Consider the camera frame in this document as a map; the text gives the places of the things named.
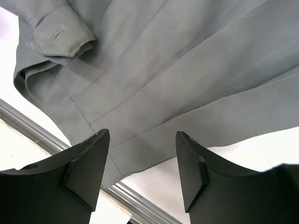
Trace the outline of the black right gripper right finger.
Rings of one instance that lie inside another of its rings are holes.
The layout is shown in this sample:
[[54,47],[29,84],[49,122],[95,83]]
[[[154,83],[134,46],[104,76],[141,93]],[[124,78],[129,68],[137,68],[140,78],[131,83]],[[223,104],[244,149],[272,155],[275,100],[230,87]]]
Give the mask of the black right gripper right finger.
[[298,223],[298,165],[254,171],[206,149],[185,132],[176,134],[176,152],[191,223]]

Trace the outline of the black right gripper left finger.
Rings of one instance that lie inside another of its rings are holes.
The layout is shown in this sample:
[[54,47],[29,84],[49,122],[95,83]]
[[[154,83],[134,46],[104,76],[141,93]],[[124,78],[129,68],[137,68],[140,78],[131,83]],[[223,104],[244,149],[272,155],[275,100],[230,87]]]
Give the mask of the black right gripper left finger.
[[109,149],[107,129],[44,160],[0,173],[3,224],[87,224]]

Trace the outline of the grey pleated skirt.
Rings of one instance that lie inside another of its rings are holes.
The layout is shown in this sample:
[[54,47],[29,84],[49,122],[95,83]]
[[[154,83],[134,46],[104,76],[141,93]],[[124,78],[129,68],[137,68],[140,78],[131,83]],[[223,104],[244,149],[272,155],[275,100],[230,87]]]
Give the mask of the grey pleated skirt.
[[110,132],[102,185],[299,125],[296,0],[3,0],[14,85],[73,145]]

